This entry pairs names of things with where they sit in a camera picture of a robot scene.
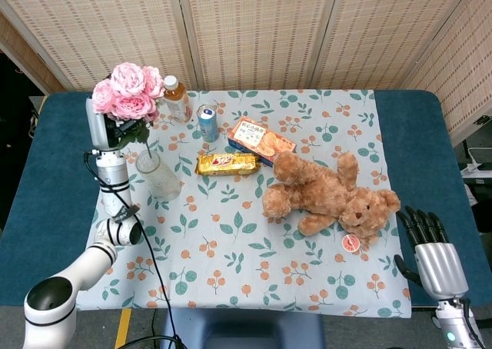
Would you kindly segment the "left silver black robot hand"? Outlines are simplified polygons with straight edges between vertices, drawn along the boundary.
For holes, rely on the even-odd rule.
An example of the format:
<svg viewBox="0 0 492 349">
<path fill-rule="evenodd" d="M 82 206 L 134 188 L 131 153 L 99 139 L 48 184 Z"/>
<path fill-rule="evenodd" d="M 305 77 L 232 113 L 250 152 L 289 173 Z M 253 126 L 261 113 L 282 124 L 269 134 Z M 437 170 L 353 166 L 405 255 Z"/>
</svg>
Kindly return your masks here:
<svg viewBox="0 0 492 349">
<path fill-rule="evenodd" d="M 85 101 L 91 143 L 99 151 L 114 151 L 125 146 L 124 140 L 130 138 L 130 131 L 137 125 L 136 120 L 115 121 L 106 114 L 95 113 L 93 101 Z"/>
</svg>

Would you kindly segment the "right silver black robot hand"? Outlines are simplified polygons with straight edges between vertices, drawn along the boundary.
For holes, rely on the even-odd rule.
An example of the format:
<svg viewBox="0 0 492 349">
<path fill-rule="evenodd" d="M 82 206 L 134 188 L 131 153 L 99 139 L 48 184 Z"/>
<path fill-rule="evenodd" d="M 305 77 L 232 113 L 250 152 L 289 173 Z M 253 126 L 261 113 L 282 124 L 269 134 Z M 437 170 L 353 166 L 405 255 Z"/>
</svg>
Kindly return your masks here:
<svg viewBox="0 0 492 349">
<path fill-rule="evenodd" d="M 409 206 L 396 216 L 404 226 L 417 265 L 417 271 L 413 272 L 399 254 L 394 255 L 402 276 L 422 287 L 436 301 L 464 297 L 469 290 L 464 269 L 439 217 Z"/>
</svg>

